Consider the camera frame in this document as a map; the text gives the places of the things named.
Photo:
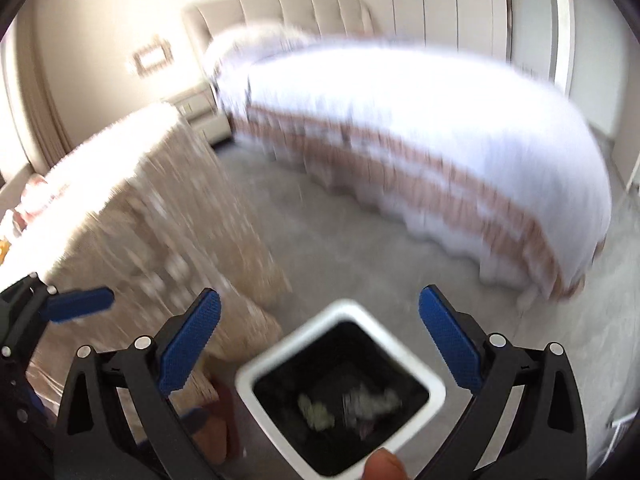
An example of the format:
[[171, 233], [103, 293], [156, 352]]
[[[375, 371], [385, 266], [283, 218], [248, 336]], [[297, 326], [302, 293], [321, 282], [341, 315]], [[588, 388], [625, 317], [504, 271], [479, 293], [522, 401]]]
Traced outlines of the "operator fingertip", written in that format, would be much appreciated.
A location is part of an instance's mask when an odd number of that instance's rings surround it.
[[401, 460], [386, 448], [372, 453], [363, 466], [362, 480], [408, 480], [406, 468]]

